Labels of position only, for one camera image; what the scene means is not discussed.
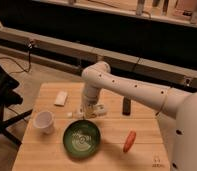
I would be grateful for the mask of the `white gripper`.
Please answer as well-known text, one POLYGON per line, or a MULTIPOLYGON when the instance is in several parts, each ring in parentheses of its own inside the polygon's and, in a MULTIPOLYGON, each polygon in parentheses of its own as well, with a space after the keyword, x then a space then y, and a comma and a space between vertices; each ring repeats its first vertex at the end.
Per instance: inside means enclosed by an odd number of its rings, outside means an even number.
POLYGON ((105 116, 107 109, 103 104, 89 105, 80 108, 80 111, 76 111, 74 117, 77 119, 89 119, 95 117, 105 116))

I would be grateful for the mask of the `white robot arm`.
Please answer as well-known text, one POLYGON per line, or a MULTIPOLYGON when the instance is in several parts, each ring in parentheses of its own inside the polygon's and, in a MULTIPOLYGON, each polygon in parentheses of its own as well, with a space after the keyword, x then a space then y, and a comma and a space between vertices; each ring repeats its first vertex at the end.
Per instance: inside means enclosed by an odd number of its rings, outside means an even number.
POLYGON ((96 116, 94 106, 102 89, 175 118, 170 171, 197 171, 197 92, 115 76, 104 61, 86 67, 81 77, 84 80, 81 110, 85 118, 96 116))

